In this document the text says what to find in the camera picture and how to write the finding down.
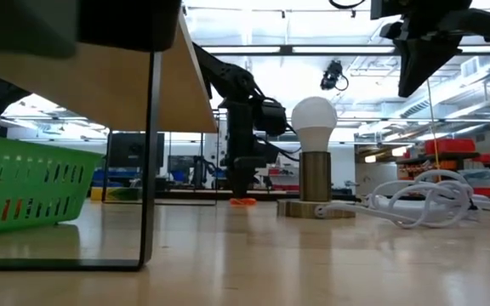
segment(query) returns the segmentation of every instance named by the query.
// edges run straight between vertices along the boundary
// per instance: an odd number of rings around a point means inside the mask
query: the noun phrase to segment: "lamp base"
[[[345,201],[313,202],[300,200],[279,200],[277,201],[277,216],[290,218],[317,218],[317,219],[338,219],[354,218],[354,212],[331,209],[324,216],[318,216],[316,210],[332,203],[352,204]]]

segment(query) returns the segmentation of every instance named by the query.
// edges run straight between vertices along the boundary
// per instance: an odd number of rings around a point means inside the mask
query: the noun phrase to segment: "computer monitor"
[[[157,167],[163,167],[164,133],[158,133]],[[109,148],[109,167],[143,167],[144,133],[114,133]]]

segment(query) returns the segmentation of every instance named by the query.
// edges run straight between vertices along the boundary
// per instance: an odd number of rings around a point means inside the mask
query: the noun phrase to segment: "wooden floor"
[[[0,258],[137,258],[140,207],[87,203],[72,224],[0,234]],[[490,305],[490,213],[457,229],[157,208],[147,269],[0,273],[0,306]]]

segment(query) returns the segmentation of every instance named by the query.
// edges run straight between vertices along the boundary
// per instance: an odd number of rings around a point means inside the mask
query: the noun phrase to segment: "black robotic arm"
[[[353,5],[337,4],[337,9]],[[402,57],[398,95],[409,97],[453,56],[462,53],[465,36],[480,36],[490,43],[490,12],[470,8],[472,0],[372,0],[370,19],[401,15],[379,35],[390,39]]]
[[[285,108],[274,99],[264,96],[253,75],[238,65],[225,63],[194,44],[194,51],[202,70],[203,80],[211,94],[211,85],[223,98],[219,108],[227,112],[228,139],[225,158],[233,195],[245,198],[256,173],[255,168],[275,162],[275,147],[257,141],[254,130],[279,136],[287,130]]]

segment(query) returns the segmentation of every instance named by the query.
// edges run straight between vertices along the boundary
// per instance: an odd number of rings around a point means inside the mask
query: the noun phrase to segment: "light bulb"
[[[292,124],[303,152],[328,151],[338,117],[330,101],[321,97],[301,100],[293,109]]]

